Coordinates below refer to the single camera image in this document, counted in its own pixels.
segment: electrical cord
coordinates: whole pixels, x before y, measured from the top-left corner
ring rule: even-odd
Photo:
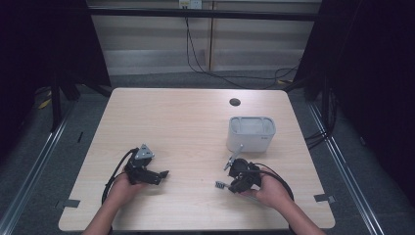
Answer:
[[[118,165],[116,166],[116,168],[114,170],[114,173],[111,175],[110,179],[108,180],[108,183],[105,185],[105,189],[104,189],[104,192],[103,192],[103,197],[102,197],[102,200],[101,200],[101,204],[104,204],[104,202],[106,201],[107,196],[108,196],[108,193],[110,191],[110,188],[113,185],[113,183],[116,180],[116,178],[119,177],[121,174],[124,173],[124,172],[122,172],[122,173],[118,174],[117,176],[115,176],[116,173],[118,172],[119,168],[121,167],[122,163],[125,161],[125,159],[128,157],[128,155],[130,155],[132,153],[136,153],[137,151],[138,151],[138,148],[132,149],[132,150],[128,151],[124,155],[124,157],[122,157],[121,161],[119,161]],[[110,227],[110,231],[109,231],[108,234],[109,235],[113,234],[113,227],[112,226]]]
[[[209,75],[209,76],[211,76],[211,77],[215,77],[215,78],[220,78],[220,79],[222,79],[222,80],[224,80],[224,81],[226,81],[226,82],[228,82],[228,83],[230,83],[230,84],[232,84],[232,85],[234,85],[234,86],[237,86],[237,87],[240,87],[240,88],[243,88],[243,89],[261,89],[261,90],[265,90],[265,89],[268,89],[268,88],[271,88],[271,87],[275,86],[278,78],[284,77],[284,76],[286,76],[286,75],[290,74],[292,71],[296,71],[296,70],[297,70],[297,68],[298,68],[298,66],[295,66],[295,67],[293,67],[293,68],[281,68],[281,69],[278,69],[277,71],[275,71],[275,72],[274,72],[274,76],[273,76],[273,77],[241,76],[241,75],[224,76],[224,75],[218,75],[218,74],[215,74],[215,73],[212,73],[212,72],[207,72],[207,71],[205,71],[205,70],[201,67],[201,65],[200,65],[200,63],[199,63],[199,60],[198,60],[198,58],[197,58],[197,56],[196,56],[195,46],[194,46],[194,44],[193,44],[192,35],[191,35],[191,33],[190,33],[190,27],[189,27],[189,20],[188,20],[188,18],[185,18],[185,22],[186,22],[186,27],[187,27],[187,30],[186,30],[186,33],[187,33],[187,36],[186,36],[186,55],[187,55],[187,64],[188,64],[189,68],[190,68],[192,71],[194,71],[194,72],[197,72],[197,73],[200,73],[200,74],[206,74],[206,75]],[[195,69],[195,68],[193,68],[193,66],[190,64],[190,56],[189,56],[189,42],[190,42],[190,44],[191,44],[191,46],[192,46],[193,57],[195,58],[195,61],[196,61],[196,64],[197,64],[197,66],[198,66],[199,70],[196,70],[196,69]],[[288,71],[287,71],[287,72],[285,72],[285,73],[284,73],[284,74],[282,74],[282,75],[277,76],[277,73],[278,73],[279,71],[285,71],[285,70],[288,70]],[[272,83],[271,83],[270,85],[267,85],[267,86],[265,86],[265,87],[261,87],[261,88],[250,88],[250,87],[247,87],[247,86],[243,86],[243,85],[241,85],[241,84],[238,84],[238,83],[236,83],[236,82],[233,82],[233,81],[231,81],[229,78],[249,78],[249,79],[259,79],[259,80],[272,80]]]
[[[330,119],[327,128],[324,131],[319,131],[317,133],[312,134],[309,137],[305,138],[305,141],[312,140],[311,142],[307,142],[308,150],[311,150],[318,146],[323,141],[327,140],[332,134],[337,120],[337,109],[338,109],[338,100],[334,96],[333,91],[330,91],[329,96],[330,102]]]
[[[283,187],[287,190],[287,193],[289,194],[290,198],[294,201],[294,194],[293,191],[291,190],[290,186],[288,185],[288,183],[281,178],[281,176],[277,173],[270,173],[268,171],[265,170],[235,170],[235,172],[241,172],[241,173],[264,173],[266,175],[269,175],[271,177],[273,177],[274,179],[278,180]]]

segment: wooden table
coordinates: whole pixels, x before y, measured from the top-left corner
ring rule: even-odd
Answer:
[[[238,98],[241,105],[231,106]],[[65,208],[64,231],[83,230],[98,208],[104,185],[124,154],[145,143],[156,155],[148,165],[170,170],[119,211],[114,230],[204,231],[286,229],[281,214],[260,203],[214,187],[232,178],[223,167],[231,117],[273,118],[276,134],[265,153],[240,158],[266,164],[291,186],[296,202],[320,227],[335,225],[300,127],[283,91],[118,88],[106,107],[70,194],[78,208]]]

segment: person's right hand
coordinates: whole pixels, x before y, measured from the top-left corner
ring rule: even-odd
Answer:
[[[273,173],[266,167],[263,167],[261,170]],[[261,187],[259,190],[251,189],[243,194],[251,194],[256,197],[264,205],[273,208],[278,211],[280,206],[286,203],[292,203],[290,195],[284,186],[275,178],[265,173],[260,174],[261,177]]]

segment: wall outlet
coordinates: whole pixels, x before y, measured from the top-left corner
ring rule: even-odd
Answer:
[[[190,9],[202,9],[202,0],[190,0]]]
[[[190,0],[179,0],[179,9],[190,9]]]

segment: person's left hand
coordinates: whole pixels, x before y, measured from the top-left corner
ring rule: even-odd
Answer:
[[[147,185],[147,183],[132,185],[128,180],[127,174],[123,172],[115,179],[106,201],[110,201],[120,208],[129,203]]]

